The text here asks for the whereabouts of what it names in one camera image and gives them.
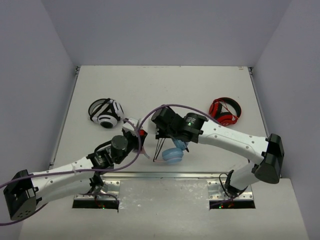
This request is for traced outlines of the pink blue cat-ear headphones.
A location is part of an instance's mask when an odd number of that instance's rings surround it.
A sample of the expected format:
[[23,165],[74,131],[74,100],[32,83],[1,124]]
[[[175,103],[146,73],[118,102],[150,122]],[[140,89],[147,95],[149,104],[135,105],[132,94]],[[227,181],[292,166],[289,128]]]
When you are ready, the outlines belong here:
[[175,164],[181,162],[184,156],[184,151],[187,153],[189,152],[188,143],[172,138],[171,140],[175,147],[160,152],[165,140],[165,138],[160,138],[158,140],[152,161],[159,164]]

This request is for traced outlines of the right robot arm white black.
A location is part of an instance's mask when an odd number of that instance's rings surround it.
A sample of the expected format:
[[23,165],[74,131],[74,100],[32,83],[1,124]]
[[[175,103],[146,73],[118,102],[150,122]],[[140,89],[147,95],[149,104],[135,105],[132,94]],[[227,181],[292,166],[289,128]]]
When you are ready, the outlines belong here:
[[272,133],[269,137],[249,135],[196,113],[182,117],[168,107],[158,109],[151,121],[169,138],[218,147],[249,160],[246,166],[227,174],[223,188],[231,197],[259,181],[268,184],[280,181],[285,153],[282,139],[277,134]]

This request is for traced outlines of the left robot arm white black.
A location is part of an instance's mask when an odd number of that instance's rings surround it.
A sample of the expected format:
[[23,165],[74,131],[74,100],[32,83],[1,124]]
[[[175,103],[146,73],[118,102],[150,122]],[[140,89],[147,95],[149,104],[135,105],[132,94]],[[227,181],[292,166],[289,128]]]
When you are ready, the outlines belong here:
[[123,131],[72,163],[42,172],[18,171],[3,190],[10,220],[22,221],[38,207],[70,195],[96,194],[104,185],[101,176],[141,150],[147,135],[145,130]]

